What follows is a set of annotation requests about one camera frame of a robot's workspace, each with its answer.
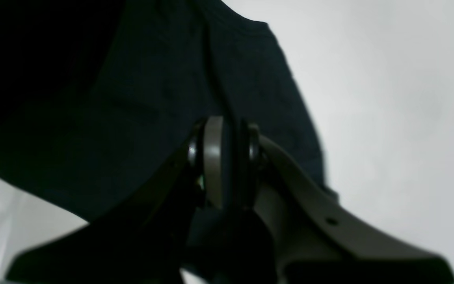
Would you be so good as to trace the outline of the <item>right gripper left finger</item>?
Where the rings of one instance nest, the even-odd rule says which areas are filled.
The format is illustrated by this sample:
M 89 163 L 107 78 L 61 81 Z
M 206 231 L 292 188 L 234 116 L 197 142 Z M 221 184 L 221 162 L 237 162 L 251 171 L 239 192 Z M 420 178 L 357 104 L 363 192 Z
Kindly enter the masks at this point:
M 8 284 L 181 284 L 195 212 L 222 208 L 223 119 L 200 120 L 130 197 L 89 225 L 18 254 Z

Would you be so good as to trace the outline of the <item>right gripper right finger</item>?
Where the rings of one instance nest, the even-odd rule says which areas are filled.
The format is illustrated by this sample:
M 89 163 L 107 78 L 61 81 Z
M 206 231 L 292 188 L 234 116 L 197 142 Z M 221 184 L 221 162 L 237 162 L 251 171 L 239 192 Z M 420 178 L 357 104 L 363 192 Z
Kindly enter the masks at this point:
M 267 229 L 281 284 L 454 284 L 442 256 L 349 213 L 257 124 L 242 120 L 238 136 L 238 199 Z

